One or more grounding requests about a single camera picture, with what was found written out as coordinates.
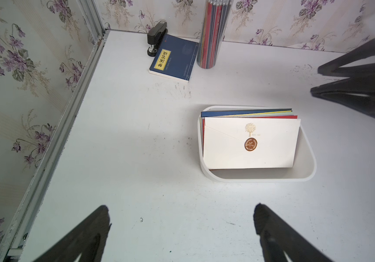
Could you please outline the dark blue envelope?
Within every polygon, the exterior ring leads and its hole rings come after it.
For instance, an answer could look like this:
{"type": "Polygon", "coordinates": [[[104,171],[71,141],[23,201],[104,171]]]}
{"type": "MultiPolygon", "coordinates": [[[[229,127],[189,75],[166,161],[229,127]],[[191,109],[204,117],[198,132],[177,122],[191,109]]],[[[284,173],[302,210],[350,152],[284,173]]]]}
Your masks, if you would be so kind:
{"type": "Polygon", "coordinates": [[[237,115],[276,114],[292,112],[292,109],[256,109],[256,110],[225,110],[225,111],[203,111],[201,117],[220,117],[237,115]]]}

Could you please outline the white plastic storage box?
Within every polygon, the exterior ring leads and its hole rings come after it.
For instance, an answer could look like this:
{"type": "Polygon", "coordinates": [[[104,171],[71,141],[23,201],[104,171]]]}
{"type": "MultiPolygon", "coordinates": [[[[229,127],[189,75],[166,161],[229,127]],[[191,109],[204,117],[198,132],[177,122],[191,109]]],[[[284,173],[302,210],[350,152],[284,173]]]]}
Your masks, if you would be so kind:
{"type": "MultiPolygon", "coordinates": [[[[203,111],[290,109],[215,105],[203,111]]],[[[201,117],[197,120],[200,165],[225,183],[310,180],[316,159],[297,115],[201,117]]]]}

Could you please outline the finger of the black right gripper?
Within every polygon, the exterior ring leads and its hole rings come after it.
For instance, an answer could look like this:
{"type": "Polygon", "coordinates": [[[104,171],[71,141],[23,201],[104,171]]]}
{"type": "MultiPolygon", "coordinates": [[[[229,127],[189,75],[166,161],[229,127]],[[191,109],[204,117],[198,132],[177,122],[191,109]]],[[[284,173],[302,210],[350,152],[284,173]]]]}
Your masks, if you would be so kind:
{"type": "Polygon", "coordinates": [[[375,75],[375,39],[318,67],[324,76],[355,78],[375,75]]]}
{"type": "Polygon", "coordinates": [[[310,93],[375,119],[375,77],[343,79],[313,87],[310,93]]]}

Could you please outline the yellow envelope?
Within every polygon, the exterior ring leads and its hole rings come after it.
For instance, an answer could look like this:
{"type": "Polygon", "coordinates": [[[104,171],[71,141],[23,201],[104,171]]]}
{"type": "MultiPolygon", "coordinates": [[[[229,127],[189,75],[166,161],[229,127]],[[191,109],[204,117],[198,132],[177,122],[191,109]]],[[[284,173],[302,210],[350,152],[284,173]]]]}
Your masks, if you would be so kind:
{"type": "Polygon", "coordinates": [[[275,111],[275,112],[235,114],[235,115],[227,115],[226,117],[273,117],[273,116],[288,116],[288,115],[293,115],[293,111],[287,110],[287,111],[275,111]]]}

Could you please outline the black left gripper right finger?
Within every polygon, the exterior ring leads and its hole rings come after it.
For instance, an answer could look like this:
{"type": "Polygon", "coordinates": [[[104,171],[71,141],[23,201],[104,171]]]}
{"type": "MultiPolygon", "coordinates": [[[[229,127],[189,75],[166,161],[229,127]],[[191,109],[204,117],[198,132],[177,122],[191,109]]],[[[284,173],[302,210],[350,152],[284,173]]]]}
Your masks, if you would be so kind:
{"type": "Polygon", "coordinates": [[[330,262],[326,255],[303,238],[267,205],[258,204],[254,226],[266,262],[330,262]]]}

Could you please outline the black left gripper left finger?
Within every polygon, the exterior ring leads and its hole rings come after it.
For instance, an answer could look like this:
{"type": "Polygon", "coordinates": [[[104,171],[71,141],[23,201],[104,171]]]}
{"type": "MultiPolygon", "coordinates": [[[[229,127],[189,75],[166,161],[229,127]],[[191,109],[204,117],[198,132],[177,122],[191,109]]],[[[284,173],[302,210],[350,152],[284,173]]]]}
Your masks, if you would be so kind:
{"type": "Polygon", "coordinates": [[[99,206],[37,262],[100,262],[111,228],[108,207],[99,206]]]}

